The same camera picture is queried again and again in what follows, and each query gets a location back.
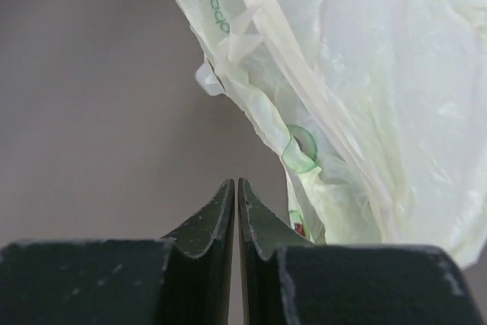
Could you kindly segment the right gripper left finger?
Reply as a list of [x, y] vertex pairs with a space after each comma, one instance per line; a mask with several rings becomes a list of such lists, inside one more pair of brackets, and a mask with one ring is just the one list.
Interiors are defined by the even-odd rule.
[[159, 239], [18, 241], [1, 250], [3, 324], [226, 324], [234, 181]]

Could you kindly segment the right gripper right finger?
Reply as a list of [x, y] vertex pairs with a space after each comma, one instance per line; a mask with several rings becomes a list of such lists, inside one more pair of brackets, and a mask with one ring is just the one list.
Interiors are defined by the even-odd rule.
[[481, 324], [455, 262], [411, 245], [318, 245], [238, 181], [247, 324]]

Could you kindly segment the light green plastic bag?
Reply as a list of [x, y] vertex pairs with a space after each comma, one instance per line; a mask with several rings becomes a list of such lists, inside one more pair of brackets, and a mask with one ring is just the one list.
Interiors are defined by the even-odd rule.
[[486, 243], [486, 0], [176, 0], [317, 244]]

